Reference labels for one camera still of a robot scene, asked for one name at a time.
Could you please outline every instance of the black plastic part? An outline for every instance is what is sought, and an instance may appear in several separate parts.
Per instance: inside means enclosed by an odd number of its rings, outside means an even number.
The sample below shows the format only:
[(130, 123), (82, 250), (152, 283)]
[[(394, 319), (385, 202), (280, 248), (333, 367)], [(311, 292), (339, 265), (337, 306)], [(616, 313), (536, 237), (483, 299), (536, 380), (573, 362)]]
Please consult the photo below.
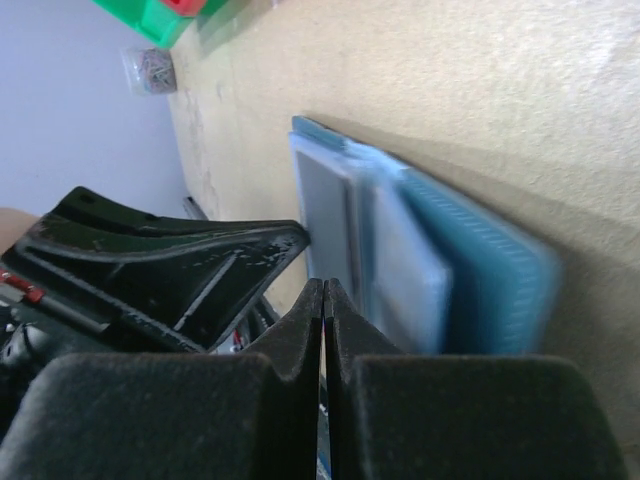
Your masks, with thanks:
[(207, 352), (308, 243), (293, 221), (160, 218), (76, 188), (2, 263), (78, 318), (126, 330), (126, 350)]
[(0, 479), (315, 478), (322, 282), (239, 355), (70, 355), (33, 382)]
[(16, 314), (11, 320), (0, 324), (5, 332), (5, 335), (0, 335), (0, 440), (18, 411), (30, 382), (48, 361), (74, 352), (113, 350), (102, 342), (79, 334), (66, 323), (55, 321), (48, 313), (33, 306), (21, 303), (14, 310)]
[(626, 478), (571, 364), (400, 355), (337, 281), (324, 305), (334, 479)]
[(0, 299), (0, 325), (6, 325), (11, 321), (11, 306)]
[[(186, 197), (183, 206), (189, 218), (193, 220), (208, 220), (207, 215), (193, 197)], [(280, 320), (280, 316), (275, 312), (269, 301), (264, 296), (261, 297), (236, 328), (236, 331), (240, 333), (242, 345), (249, 345), (254, 342), (278, 320)]]

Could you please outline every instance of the clear plastic bag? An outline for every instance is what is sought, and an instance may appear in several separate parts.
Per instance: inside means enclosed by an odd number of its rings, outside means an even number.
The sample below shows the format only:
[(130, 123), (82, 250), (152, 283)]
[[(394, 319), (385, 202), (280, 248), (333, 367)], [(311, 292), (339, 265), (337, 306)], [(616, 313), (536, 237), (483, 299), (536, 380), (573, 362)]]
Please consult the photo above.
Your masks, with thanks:
[(177, 89), (171, 53), (161, 48), (128, 48), (122, 52), (131, 91), (137, 95), (166, 95)]

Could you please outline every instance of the red object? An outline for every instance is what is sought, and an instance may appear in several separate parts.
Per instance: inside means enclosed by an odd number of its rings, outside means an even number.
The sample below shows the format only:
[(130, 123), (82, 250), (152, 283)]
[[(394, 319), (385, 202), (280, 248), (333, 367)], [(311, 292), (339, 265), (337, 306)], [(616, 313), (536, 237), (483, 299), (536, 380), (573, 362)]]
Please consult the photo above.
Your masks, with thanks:
[(6, 283), (16, 290), (20, 290), (24, 293), (24, 299), (31, 303), (38, 303), (45, 295), (44, 290), (34, 287), (32, 284), (23, 280), (20, 277), (16, 277), (11, 272), (0, 268), (0, 283)]
[(242, 337), (240, 336), (240, 334), (238, 333), (237, 330), (233, 331), (233, 343), (235, 346), (242, 348)]
[(207, 4), (207, 0), (162, 0), (162, 2), (183, 17), (195, 17)]

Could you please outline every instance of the stack of sheets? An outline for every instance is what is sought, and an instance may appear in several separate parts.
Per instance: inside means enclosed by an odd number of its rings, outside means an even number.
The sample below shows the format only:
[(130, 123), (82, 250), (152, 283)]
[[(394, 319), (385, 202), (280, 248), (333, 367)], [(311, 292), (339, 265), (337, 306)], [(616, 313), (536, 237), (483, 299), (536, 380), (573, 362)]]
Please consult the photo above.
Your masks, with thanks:
[(290, 136), (310, 277), (338, 278), (411, 353), (535, 351), (560, 267), (541, 242), (387, 153), (304, 117)]

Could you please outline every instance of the black foam pad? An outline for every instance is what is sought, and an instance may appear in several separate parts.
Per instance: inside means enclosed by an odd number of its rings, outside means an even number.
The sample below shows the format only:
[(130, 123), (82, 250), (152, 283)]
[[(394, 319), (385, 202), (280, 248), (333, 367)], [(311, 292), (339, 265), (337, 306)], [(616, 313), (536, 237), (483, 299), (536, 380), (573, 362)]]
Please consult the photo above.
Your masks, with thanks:
[(31, 384), (0, 479), (313, 479), (322, 282), (248, 353), (69, 355)]
[(402, 355), (325, 287), (334, 479), (622, 479), (584, 377), (549, 357)]

